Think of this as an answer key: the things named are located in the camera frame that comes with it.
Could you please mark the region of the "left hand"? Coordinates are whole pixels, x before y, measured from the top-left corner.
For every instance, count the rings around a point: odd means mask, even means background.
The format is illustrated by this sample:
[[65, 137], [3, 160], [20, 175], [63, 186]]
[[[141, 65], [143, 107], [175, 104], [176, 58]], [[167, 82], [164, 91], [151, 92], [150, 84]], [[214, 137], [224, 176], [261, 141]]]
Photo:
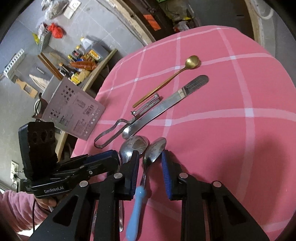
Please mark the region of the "left hand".
[[48, 210], [50, 207], [56, 207], [57, 205], [56, 200], [54, 200], [53, 198], [43, 198], [43, 199], [35, 198], [35, 200], [40, 207]]

